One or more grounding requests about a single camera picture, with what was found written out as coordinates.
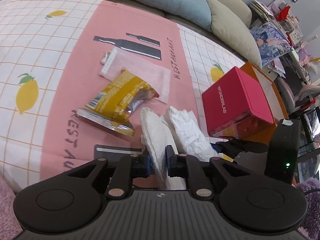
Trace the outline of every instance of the pink fluffy rug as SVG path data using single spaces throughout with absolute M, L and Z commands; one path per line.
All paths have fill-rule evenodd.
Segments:
M 22 232 L 13 213 L 14 198 L 13 191 L 0 177 L 0 240 L 11 240 Z

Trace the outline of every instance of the yellow snack bag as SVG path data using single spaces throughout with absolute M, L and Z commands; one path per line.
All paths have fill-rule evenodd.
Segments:
M 122 69 L 121 74 L 77 114 L 116 132 L 133 136 L 129 116 L 145 100 L 154 97 L 159 97 L 159 94 L 147 82 Z

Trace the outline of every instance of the grid pattern fabric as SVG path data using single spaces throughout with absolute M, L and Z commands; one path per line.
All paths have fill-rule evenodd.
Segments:
M 101 0 L 0 1 L 0 176 L 19 191 L 39 181 L 49 110 L 78 38 Z M 46 19 L 54 11 L 62 16 Z M 35 77 L 35 105 L 19 114 L 19 75 Z

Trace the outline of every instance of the lemon print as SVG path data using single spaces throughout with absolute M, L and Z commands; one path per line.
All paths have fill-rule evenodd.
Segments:
M 214 67 L 210 70 L 211 78 L 213 82 L 217 82 L 223 75 L 224 72 L 219 63 L 213 64 Z
M 66 13 L 67 13 L 66 11 L 54 11 L 54 12 L 49 13 L 45 18 L 48 20 L 49 18 L 52 18 L 53 16 L 61 16 Z
M 18 85 L 22 86 L 19 88 L 16 96 L 16 105 L 19 110 L 19 114 L 23 114 L 25 111 L 31 109 L 39 95 L 38 83 L 35 78 L 30 76 L 28 73 L 24 73 L 19 77 L 24 76 Z

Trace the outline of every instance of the red object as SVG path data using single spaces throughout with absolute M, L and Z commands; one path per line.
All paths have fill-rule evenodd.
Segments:
M 290 6 L 287 5 L 286 8 L 284 8 L 278 15 L 278 17 L 276 18 L 278 21 L 283 21 L 287 18 L 289 10 L 290 10 Z
M 234 67 L 202 94 L 209 136 L 245 138 L 273 117 L 261 85 Z
M 292 43 L 292 40 L 291 40 L 291 38 L 290 38 L 290 35 L 288 34 L 288 33 L 286 33 L 287 34 L 287 38 L 288 38 L 288 41 L 289 41 L 289 45 L 291 46 L 291 47 L 293 47 L 293 43 Z
M 303 106 L 300 107 L 301 110 L 307 109 L 309 106 L 313 105 L 316 102 L 316 99 L 314 98 L 310 103 L 305 103 Z

